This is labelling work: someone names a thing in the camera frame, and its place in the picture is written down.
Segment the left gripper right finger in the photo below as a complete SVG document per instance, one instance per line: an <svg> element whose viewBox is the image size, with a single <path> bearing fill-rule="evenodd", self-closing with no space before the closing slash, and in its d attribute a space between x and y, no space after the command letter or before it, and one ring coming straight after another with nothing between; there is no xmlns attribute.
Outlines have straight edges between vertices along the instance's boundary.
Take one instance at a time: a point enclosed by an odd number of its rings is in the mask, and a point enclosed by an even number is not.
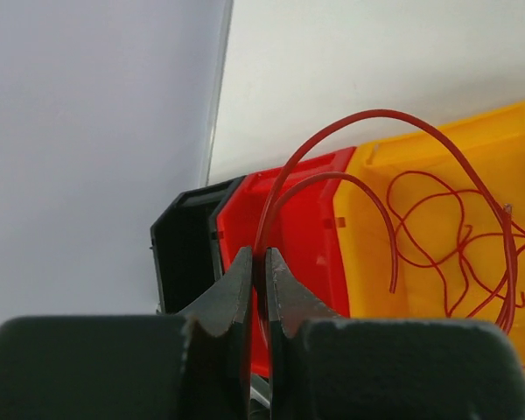
<svg viewBox="0 0 525 420"><path fill-rule="evenodd" d="M274 419L525 419L525 373L487 322L344 318L265 258Z"/></svg>

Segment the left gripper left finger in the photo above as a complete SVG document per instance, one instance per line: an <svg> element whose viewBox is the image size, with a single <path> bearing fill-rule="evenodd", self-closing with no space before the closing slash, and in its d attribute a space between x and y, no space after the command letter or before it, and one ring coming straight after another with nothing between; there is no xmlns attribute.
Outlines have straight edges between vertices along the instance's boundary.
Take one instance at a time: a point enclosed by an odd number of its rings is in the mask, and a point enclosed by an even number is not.
<svg viewBox="0 0 525 420"><path fill-rule="evenodd" d="M172 315L6 321L0 419L247 418L252 262Z"/></svg>

